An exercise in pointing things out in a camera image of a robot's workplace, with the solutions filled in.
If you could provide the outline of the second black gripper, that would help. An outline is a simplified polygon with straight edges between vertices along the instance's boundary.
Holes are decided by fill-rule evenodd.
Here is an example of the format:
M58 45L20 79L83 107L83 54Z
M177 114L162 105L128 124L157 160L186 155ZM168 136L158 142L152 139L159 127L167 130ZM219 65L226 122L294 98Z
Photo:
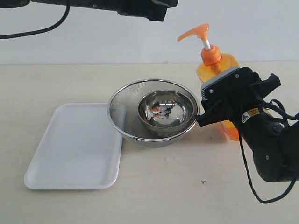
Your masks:
M117 13L122 16L142 17L163 22L168 8L176 7L178 0L125 0Z

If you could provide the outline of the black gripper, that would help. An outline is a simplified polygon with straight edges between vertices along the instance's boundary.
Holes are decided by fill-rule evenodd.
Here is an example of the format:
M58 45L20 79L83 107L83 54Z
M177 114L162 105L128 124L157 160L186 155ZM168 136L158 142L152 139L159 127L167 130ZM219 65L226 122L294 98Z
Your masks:
M253 72L249 83L238 84L237 88L222 94L214 100L202 100L205 113L196 117L200 127L220 121L241 122L241 109L250 108L263 102L263 99L280 86L280 79L270 74L261 80L258 73Z

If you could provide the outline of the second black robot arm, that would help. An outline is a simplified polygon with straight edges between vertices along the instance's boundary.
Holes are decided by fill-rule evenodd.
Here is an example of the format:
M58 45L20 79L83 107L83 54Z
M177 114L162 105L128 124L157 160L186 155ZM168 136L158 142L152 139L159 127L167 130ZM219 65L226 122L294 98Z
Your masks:
M167 10L178 5L177 0L35 0L34 2L112 11L122 16L141 17L150 21L164 21Z

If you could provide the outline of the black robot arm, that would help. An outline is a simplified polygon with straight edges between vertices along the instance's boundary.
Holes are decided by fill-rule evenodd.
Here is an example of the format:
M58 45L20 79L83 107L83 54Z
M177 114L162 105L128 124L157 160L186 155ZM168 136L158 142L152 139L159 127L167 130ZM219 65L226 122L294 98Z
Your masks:
M285 182L299 178L299 124L280 102L264 98L281 85L270 74L261 80L248 67L226 70L202 84L204 114L196 120L200 127L231 121L253 152L260 177L266 182Z

